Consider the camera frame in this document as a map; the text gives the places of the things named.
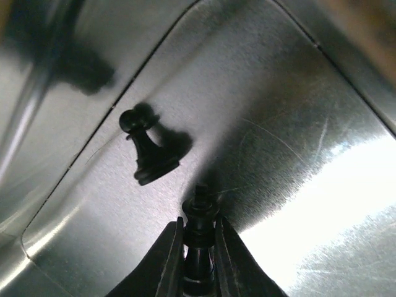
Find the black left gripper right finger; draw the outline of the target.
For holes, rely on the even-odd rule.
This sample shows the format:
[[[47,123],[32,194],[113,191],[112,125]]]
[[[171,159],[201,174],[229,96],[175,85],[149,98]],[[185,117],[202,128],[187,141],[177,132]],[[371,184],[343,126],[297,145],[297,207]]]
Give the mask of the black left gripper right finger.
[[[229,221],[215,227],[215,268],[220,296],[286,296],[261,269]]]

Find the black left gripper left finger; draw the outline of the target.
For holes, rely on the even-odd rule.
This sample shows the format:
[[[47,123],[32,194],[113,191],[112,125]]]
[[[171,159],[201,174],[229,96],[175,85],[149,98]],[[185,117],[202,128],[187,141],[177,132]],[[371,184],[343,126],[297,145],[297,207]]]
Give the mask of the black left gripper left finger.
[[[181,296],[183,219],[169,222],[137,267],[108,296]]]

